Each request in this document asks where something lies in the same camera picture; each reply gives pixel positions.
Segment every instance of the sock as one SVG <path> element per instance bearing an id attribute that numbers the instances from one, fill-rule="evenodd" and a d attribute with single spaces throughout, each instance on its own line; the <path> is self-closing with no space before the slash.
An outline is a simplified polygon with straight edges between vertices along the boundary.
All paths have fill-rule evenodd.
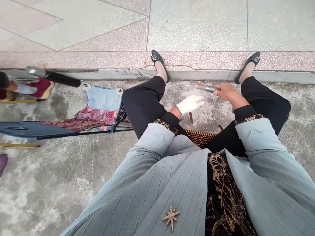
<path id="1" fill-rule="evenodd" d="M 253 76 L 254 69 L 255 69 L 255 63 L 254 62 L 248 63 L 246 65 L 243 73 L 241 74 L 239 82 L 242 84 L 245 79 L 247 79 L 250 76 Z"/>
<path id="2" fill-rule="evenodd" d="M 30 87 L 24 84 L 18 84 L 17 90 L 15 92 L 22 94 L 33 94 L 37 92 L 37 88 Z"/>
<path id="3" fill-rule="evenodd" d="M 167 75 L 166 75 L 166 71 L 164 69 L 164 66 L 161 62 L 157 61 L 155 62 L 155 69 L 157 70 L 157 75 L 162 77 L 162 79 L 164 80 L 164 82 L 167 82 Z"/>

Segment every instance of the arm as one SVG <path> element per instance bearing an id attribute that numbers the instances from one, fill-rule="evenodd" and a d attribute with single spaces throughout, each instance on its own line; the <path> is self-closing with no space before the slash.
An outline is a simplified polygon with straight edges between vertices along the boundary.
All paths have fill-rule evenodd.
<path id="1" fill-rule="evenodd" d="M 220 85 L 220 88 L 222 90 L 217 95 L 230 101 L 235 109 L 235 129 L 245 147 L 251 169 L 297 202 L 306 198 L 315 203 L 315 184 L 294 155 L 278 140 L 270 121 L 258 116 L 231 85 Z"/>
<path id="2" fill-rule="evenodd" d="M 177 125 L 182 114 L 193 111 L 204 104 L 204 98 L 189 96 L 174 106 L 160 119 L 148 124 L 136 145 L 129 150 L 116 172 L 104 185 L 94 200 L 110 199 L 117 191 L 125 189 L 144 175 L 161 160 L 177 133 Z"/>

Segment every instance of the wrist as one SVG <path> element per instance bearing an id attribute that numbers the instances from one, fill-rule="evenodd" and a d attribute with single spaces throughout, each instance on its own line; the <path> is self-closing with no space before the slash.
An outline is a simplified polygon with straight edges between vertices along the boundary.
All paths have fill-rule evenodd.
<path id="1" fill-rule="evenodd" d="M 181 119 L 182 117 L 182 113 L 176 106 L 174 106 L 169 112 L 176 116 L 178 119 Z"/>
<path id="2" fill-rule="evenodd" d="M 233 106 L 233 110 L 249 105 L 248 101 L 245 98 L 243 98 L 241 95 L 230 100 L 230 103 Z"/>

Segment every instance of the floor tile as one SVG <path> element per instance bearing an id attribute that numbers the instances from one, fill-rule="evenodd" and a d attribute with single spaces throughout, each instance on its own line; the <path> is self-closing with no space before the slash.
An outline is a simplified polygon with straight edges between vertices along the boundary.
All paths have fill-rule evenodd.
<path id="1" fill-rule="evenodd" d="M 45 0 L 32 7 L 63 19 L 59 24 L 25 36 L 54 50 L 70 47 L 146 18 L 97 0 Z"/>
<path id="2" fill-rule="evenodd" d="M 101 0 L 149 16 L 151 0 Z"/>
<path id="3" fill-rule="evenodd" d="M 103 34 L 64 51 L 145 51 L 149 19 Z"/>
<path id="4" fill-rule="evenodd" d="M 0 42 L 2 43 L 4 40 L 8 40 L 10 38 L 13 38 L 14 36 L 16 36 L 16 34 L 13 34 L 9 31 L 6 31 L 4 29 L 0 28 Z"/>
<path id="5" fill-rule="evenodd" d="M 21 3 L 21 4 L 26 5 L 26 6 L 31 6 L 32 4 L 35 4 L 35 3 L 38 3 L 41 1 L 43 1 L 43 0 L 13 0 L 13 2 Z"/>
<path id="6" fill-rule="evenodd" d="M 20 4 L 14 4 L 17 6 L 16 8 L 1 13 L 0 27 L 18 35 L 23 36 L 60 21 L 54 16 Z"/>
<path id="7" fill-rule="evenodd" d="M 14 9 L 21 8 L 20 4 L 12 2 L 10 0 L 0 0 L 0 13 L 3 14 L 4 12 L 8 12 Z"/>
<path id="8" fill-rule="evenodd" d="M 45 52 L 53 51 L 16 34 L 0 29 L 0 52 Z"/>
<path id="9" fill-rule="evenodd" d="M 249 50 L 315 51 L 314 9 L 314 0 L 249 0 Z"/>
<path id="10" fill-rule="evenodd" d="M 246 1 L 152 0 L 148 49 L 247 50 Z"/>

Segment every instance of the black umbrella handle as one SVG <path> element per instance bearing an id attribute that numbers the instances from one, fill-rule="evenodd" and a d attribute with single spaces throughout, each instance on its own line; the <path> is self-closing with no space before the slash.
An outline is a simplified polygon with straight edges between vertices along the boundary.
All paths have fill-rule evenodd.
<path id="1" fill-rule="evenodd" d="M 74 79 L 74 78 L 71 78 L 71 77 L 50 71 L 50 70 L 46 70 L 46 69 L 42 69 L 42 68 L 38 68 L 34 66 L 28 66 L 25 69 L 25 71 L 28 74 L 35 75 L 40 78 L 47 79 L 56 83 L 68 85 L 71 87 L 78 88 L 81 85 L 80 80 L 77 80 L 77 79 Z"/>

